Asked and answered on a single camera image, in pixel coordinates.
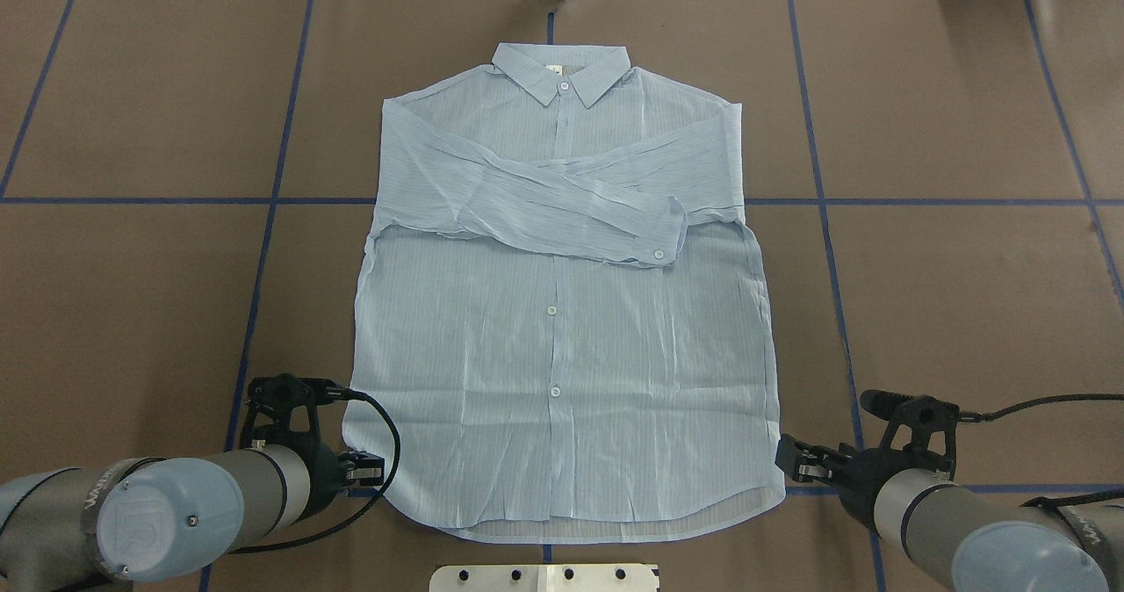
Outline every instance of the robotic arm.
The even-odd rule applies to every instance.
[[[794,481],[835,488],[851,517],[958,592],[1124,590],[1124,506],[1078,508],[1124,493],[1039,498],[1016,509],[990,502],[951,481],[957,425],[987,419],[932,397],[867,391],[860,404],[888,421],[877,448],[835,450],[783,435],[777,466]],[[912,436],[896,449],[899,428]],[[944,453],[928,448],[935,432]]]
[[[253,380],[248,395],[236,452],[67,467],[0,488],[0,576],[11,591],[125,591],[184,575],[320,512],[347,488],[381,485],[370,506],[390,485],[395,467],[384,481],[382,458],[336,455],[320,440],[318,407],[369,401],[393,432],[397,465],[397,431],[370,397],[292,375]],[[291,427],[298,409],[308,431]]]

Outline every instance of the button-up shirt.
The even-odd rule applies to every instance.
[[[779,503],[741,107],[624,47],[501,44],[383,104],[352,388],[387,493],[496,543],[650,541]],[[348,408],[357,449],[390,447]]]

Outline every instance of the light blue shirt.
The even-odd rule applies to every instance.
[[[741,107],[624,47],[501,44],[383,103],[352,388],[406,516],[493,543],[694,537],[778,504]],[[389,453],[369,409],[344,436]]]

